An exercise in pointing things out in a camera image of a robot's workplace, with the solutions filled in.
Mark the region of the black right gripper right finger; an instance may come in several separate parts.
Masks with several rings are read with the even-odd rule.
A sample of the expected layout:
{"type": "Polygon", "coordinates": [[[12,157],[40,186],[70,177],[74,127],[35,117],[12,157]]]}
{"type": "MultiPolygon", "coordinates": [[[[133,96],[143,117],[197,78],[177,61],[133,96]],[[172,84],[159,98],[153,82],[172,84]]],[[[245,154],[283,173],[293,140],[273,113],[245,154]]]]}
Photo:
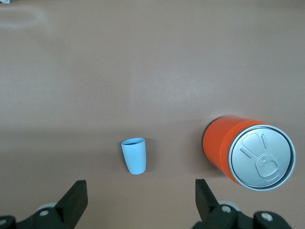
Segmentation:
{"type": "Polygon", "coordinates": [[[280,215],[269,211],[258,211],[248,217],[228,204],[219,204],[204,179],[195,181],[195,202],[201,221],[195,229],[290,229],[291,226],[280,215]]]}

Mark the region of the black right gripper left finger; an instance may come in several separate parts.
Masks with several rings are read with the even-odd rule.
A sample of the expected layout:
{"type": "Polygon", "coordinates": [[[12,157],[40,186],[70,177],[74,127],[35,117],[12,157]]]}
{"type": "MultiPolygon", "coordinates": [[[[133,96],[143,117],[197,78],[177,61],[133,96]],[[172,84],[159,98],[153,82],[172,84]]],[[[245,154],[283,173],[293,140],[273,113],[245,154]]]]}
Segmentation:
{"type": "Polygon", "coordinates": [[[73,229],[88,205],[87,183],[76,181],[54,207],[37,210],[17,222],[14,216],[0,217],[2,229],[73,229]]]}

